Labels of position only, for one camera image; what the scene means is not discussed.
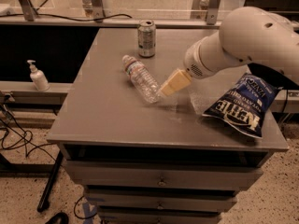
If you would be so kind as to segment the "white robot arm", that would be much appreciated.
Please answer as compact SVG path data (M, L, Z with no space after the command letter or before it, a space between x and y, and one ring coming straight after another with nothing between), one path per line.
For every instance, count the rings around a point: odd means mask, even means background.
M219 30L191 45L182 69L175 70L159 93L170 96L194 78L212 77L223 69L257 63L281 71L299 84L299 34L289 20L257 7L233 10Z

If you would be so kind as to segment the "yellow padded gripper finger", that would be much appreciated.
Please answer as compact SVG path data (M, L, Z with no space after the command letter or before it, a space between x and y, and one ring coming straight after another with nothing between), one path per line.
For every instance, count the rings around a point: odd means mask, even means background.
M192 77L186 70L176 69L170 77L162 84L159 94L168 97L173 93L188 87L192 82Z

